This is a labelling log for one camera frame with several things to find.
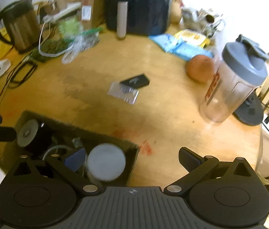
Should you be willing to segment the white-lidded brown cylinder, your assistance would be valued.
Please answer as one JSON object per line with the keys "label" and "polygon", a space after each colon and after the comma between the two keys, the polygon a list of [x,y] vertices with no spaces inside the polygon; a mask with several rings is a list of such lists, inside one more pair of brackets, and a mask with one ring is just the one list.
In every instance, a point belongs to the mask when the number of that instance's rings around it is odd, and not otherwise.
{"label": "white-lidded brown cylinder", "polygon": [[116,180],[126,167],[126,156],[116,145],[104,143],[92,149],[86,160],[89,180],[97,186]]}

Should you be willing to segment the grey-topped black cylinder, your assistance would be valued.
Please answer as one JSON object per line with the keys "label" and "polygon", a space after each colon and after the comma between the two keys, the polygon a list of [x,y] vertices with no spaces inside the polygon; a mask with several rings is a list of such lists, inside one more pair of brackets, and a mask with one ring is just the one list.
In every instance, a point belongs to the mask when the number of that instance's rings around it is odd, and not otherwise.
{"label": "grey-topped black cylinder", "polygon": [[17,145],[21,148],[34,144],[42,135],[43,129],[36,119],[28,120],[17,135]]}

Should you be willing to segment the clear plastic case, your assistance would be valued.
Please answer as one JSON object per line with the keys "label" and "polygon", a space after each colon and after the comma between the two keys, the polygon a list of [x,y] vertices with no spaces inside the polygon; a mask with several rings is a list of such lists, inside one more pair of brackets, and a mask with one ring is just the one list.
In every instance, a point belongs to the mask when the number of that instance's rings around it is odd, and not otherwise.
{"label": "clear plastic case", "polygon": [[124,84],[113,82],[110,85],[107,94],[133,105],[136,102],[139,91]]}

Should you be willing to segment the black rectangular box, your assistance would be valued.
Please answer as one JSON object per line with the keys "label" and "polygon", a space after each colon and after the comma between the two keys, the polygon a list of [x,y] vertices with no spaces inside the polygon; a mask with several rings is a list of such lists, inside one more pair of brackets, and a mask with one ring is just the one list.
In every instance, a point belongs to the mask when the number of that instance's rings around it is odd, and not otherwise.
{"label": "black rectangular box", "polygon": [[133,89],[140,89],[148,86],[150,83],[149,78],[143,73],[137,76],[130,77],[128,79],[119,82],[122,85],[128,86]]}

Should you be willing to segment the marbled grey stick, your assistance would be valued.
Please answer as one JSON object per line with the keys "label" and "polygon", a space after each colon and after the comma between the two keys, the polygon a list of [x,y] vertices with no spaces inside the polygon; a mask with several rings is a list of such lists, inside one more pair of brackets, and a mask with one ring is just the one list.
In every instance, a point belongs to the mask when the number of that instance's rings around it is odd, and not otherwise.
{"label": "marbled grey stick", "polygon": [[73,138],[72,139],[72,144],[73,144],[73,146],[74,146],[75,149],[84,148],[84,144],[81,141],[81,138],[80,137]]}

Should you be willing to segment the black round base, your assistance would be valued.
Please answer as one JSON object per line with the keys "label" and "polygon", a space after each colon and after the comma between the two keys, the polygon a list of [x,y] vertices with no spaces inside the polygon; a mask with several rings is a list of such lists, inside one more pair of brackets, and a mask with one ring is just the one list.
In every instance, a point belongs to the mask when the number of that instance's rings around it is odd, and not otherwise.
{"label": "black round base", "polygon": [[263,108],[256,92],[252,92],[247,99],[234,111],[233,116],[248,126],[258,126],[263,121]]}

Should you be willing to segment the clear shaker bottle grey lid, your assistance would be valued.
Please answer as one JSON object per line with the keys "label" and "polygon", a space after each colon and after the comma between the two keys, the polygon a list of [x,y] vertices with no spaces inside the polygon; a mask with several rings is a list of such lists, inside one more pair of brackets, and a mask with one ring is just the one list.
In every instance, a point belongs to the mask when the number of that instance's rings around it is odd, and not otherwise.
{"label": "clear shaker bottle grey lid", "polygon": [[199,107],[200,115],[222,123],[263,84],[268,76],[266,54],[253,40],[239,35],[225,44],[219,67]]}

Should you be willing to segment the blue wet wipes pack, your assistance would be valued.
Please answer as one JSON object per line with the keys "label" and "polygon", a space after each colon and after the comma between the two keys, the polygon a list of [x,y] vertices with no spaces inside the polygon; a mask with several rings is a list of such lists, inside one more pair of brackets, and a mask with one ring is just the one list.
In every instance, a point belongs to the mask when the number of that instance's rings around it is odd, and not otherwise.
{"label": "blue wet wipes pack", "polygon": [[148,38],[166,53],[173,53],[184,43],[182,40],[170,34],[154,35]]}

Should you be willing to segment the clear plastic bag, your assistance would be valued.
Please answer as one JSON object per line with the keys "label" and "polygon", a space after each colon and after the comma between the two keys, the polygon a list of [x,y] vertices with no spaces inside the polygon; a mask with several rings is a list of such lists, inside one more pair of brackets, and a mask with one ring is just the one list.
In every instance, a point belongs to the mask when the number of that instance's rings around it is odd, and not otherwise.
{"label": "clear plastic bag", "polygon": [[94,28],[82,31],[79,35],[71,40],[70,46],[67,48],[66,52],[63,53],[61,60],[62,63],[70,64],[81,52],[87,51],[88,49],[96,46],[100,41],[99,34],[103,33],[103,31],[103,28]]}

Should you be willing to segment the yellow wet wipes pack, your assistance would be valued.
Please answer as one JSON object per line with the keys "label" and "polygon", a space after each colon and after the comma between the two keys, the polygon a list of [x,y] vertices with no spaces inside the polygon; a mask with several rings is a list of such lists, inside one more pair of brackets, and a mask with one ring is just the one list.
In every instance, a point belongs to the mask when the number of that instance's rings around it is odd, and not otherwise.
{"label": "yellow wet wipes pack", "polygon": [[187,44],[201,48],[207,47],[211,42],[205,35],[189,29],[179,31],[174,34],[174,37],[186,42]]}

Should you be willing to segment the white power strip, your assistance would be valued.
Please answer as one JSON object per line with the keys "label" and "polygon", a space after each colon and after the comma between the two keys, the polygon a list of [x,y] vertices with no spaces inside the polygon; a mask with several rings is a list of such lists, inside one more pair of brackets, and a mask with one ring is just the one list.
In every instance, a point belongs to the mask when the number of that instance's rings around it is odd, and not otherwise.
{"label": "white power strip", "polygon": [[67,15],[76,14],[77,11],[80,10],[80,8],[81,8],[81,3],[80,2],[68,3],[67,8],[61,10],[57,14],[55,14],[55,15],[46,15],[45,17],[43,17],[42,22],[44,22],[44,23],[47,23],[47,22],[55,23],[58,20],[65,18]]}

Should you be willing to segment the metal bowl with clutter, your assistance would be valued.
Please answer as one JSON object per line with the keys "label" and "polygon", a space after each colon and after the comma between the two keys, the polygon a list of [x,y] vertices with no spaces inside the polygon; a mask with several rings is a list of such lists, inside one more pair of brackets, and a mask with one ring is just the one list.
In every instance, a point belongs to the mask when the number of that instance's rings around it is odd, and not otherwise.
{"label": "metal bowl with clutter", "polygon": [[182,7],[182,19],[185,29],[201,33],[207,38],[223,31],[226,25],[222,15],[216,15],[211,10]]}

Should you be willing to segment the brown cardboard carton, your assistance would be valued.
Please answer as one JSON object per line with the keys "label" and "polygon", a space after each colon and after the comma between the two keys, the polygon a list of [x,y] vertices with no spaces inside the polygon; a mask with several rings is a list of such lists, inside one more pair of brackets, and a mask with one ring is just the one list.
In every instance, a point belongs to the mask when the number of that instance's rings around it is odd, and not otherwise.
{"label": "brown cardboard carton", "polygon": [[81,21],[85,30],[105,22],[104,0],[81,0]]}

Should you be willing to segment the wooden vase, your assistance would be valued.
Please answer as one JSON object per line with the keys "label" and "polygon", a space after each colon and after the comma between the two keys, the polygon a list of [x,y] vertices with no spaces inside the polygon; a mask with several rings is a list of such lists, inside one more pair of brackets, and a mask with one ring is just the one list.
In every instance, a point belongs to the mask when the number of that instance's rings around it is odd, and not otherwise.
{"label": "wooden vase", "polygon": [[182,0],[172,0],[171,4],[171,23],[179,24],[182,18],[182,8],[183,1]]}

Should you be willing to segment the black air fryer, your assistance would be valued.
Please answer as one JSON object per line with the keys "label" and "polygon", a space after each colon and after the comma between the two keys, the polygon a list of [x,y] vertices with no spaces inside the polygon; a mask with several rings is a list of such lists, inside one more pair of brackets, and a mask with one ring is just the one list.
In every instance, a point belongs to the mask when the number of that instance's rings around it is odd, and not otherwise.
{"label": "black air fryer", "polygon": [[104,0],[107,29],[126,34],[163,34],[170,24],[172,0]]}

